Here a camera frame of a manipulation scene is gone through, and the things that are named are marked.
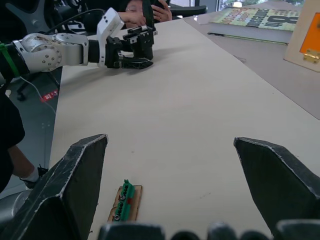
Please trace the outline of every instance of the chair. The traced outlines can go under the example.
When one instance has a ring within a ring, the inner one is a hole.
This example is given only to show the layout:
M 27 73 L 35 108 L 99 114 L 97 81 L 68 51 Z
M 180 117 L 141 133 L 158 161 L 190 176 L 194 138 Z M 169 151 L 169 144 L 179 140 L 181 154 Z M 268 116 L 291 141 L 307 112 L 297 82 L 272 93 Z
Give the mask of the chair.
M 195 1 L 195 6 L 178 6 L 174 4 L 170 4 L 170 0 L 166 1 L 170 5 L 170 10 L 172 12 L 172 16 L 182 16 L 183 18 L 201 15 L 207 13 L 207 6 L 200 6 L 200 0 Z

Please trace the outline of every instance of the robotic arm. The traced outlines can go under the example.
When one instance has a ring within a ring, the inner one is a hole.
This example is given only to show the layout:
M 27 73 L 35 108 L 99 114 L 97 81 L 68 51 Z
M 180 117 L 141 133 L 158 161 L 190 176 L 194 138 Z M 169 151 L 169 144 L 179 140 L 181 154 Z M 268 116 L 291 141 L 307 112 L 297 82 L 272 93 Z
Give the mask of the robotic arm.
M 118 13 L 110 8 L 97 27 L 97 40 L 84 35 L 57 33 L 44 35 L 32 33 L 21 40 L 0 44 L 0 85 L 9 84 L 13 78 L 38 72 L 51 72 L 62 66 L 86 66 L 144 69 L 153 63 L 153 21 L 146 28 L 128 30 L 123 40 L 115 37 L 124 23 Z M 133 57 L 122 54 L 132 52 Z

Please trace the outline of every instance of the tabletop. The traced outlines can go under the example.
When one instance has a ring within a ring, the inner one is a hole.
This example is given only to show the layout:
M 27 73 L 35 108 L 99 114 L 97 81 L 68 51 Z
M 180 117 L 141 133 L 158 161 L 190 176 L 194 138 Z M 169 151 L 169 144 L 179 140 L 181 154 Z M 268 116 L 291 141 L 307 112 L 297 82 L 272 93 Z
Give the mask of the tabletop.
M 297 10 L 301 7 L 283 1 L 268 1 L 250 8 Z M 320 120 L 320 73 L 285 61 L 286 45 L 208 35 L 210 18 L 220 12 L 188 17 L 185 21 L 245 65 L 300 107 Z
M 79 139 L 109 136 L 89 239 L 124 179 L 143 185 L 138 222 L 168 237 L 187 229 L 204 239 L 220 221 L 270 235 L 234 137 L 283 145 L 320 174 L 319 121 L 183 20 L 156 27 L 150 68 L 62 71 L 50 165 Z

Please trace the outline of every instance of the red component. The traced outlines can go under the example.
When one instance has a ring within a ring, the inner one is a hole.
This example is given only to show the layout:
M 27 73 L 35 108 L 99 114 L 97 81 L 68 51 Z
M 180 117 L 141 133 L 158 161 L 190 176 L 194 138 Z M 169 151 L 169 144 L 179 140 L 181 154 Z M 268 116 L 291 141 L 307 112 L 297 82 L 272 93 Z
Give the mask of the red component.
M 42 96 L 42 99 L 41 99 L 41 102 L 47 102 L 51 99 L 53 99 L 55 96 L 58 96 L 58 89 L 52 91 L 52 92 L 49 92 L 48 94 Z

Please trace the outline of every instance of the floor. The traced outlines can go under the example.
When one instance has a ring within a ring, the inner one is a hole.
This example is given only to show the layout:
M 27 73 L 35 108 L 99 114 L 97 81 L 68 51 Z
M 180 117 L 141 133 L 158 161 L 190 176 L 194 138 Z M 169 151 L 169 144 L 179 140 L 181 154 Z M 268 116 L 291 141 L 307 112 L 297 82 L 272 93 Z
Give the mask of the floor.
M 53 74 L 60 81 L 61 69 L 57 69 Z M 42 96 L 57 89 L 46 74 L 41 75 L 32 83 L 38 88 Z M 10 99 L 19 109 L 25 129 L 25 138 L 18 146 L 35 166 L 41 165 L 47 168 L 49 166 L 56 116 L 50 107 L 41 102 L 36 90 L 30 85 L 23 91 L 26 100 L 18 101 L 16 91 L 22 84 L 22 80 L 18 80 L 8 88 L 11 90 Z M 47 103 L 57 109 L 58 98 L 54 97 Z M 13 176 L 6 189 L 0 193 L 0 199 L 22 192 L 25 189 L 25 184 L 18 177 Z

